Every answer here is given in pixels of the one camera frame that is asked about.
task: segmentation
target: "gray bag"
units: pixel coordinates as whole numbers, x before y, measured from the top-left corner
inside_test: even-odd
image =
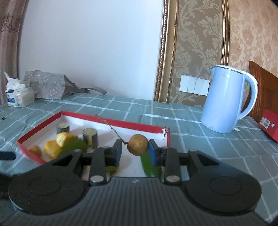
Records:
[[[92,85],[91,88],[78,88],[65,75],[49,72],[25,71],[24,81],[30,81],[30,86],[37,92],[37,98],[44,99],[64,99],[72,93],[88,93],[89,90],[95,90],[102,95],[107,92],[97,86]]]

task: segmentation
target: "wooden headboard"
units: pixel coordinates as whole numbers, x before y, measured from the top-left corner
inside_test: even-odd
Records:
[[[265,109],[278,114],[278,78],[253,61],[249,61],[249,68],[250,74],[258,81],[258,97],[254,108],[248,115],[260,122]],[[250,98],[251,93],[249,93],[243,109],[249,104]]]

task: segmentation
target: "metal screw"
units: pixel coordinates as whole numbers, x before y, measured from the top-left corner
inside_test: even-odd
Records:
[[[180,181],[180,177],[176,176],[176,175],[171,175],[171,176],[166,177],[166,180],[171,183],[176,183],[176,182]]]
[[[100,175],[95,175],[95,176],[90,177],[90,181],[92,181],[93,183],[99,183],[99,182],[104,181],[104,177],[100,176]]]

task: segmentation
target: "green checkered tablecloth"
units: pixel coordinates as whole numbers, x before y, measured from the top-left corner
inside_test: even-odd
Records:
[[[198,149],[246,173],[262,186],[256,212],[266,221],[278,214],[278,144],[258,128],[251,117],[239,120],[239,132],[214,132],[200,123],[201,108],[182,104],[128,99],[118,96],[73,94],[64,100],[39,99],[25,108],[0,106],[0,150],[14,151],[15,161],[0,161],[0,171],[12,175],[33,169],[36,163],[21,154],[16,140],[26,132],[65,110],[81,114],[98,114],[129,122],[168,126],[171,146],[179,152]],[[182,167],[183,179],[187,179]],[[0,221],[13,212],[10,203],[0,202]]]

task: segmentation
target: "light switch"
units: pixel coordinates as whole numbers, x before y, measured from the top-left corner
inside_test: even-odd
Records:
[[[201,95],[207,96],[208,95],[208,89],[209,89],[209,80],[204,80]]]
[[[187,88],[188,93],[194,93],[196,79],[197,78],[195,78],[195,77],[189,76],[188,88]]]
[[[187,92],[189,76],[182,75],[180,79],[180,91]]]
[[[195,84],[195,89],[194,89],[195,94],[201,95],[203,83],[204,83],[203,79],[201,79],[201,78],[196,79],[196,84]]]

